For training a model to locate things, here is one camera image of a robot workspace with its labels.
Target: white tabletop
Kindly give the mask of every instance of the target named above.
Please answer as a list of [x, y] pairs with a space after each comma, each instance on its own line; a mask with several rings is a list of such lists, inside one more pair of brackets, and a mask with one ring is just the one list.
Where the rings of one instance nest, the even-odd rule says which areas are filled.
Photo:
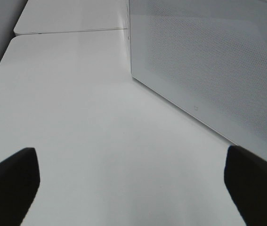
[[16, 35], [128, 27], [128, 0], [29, 0]]
[[35, 147], [24, 226], [244, 226], [229, 143], [132, 80], [126, 30], [18, 36], [0, 63], [0, 161]]

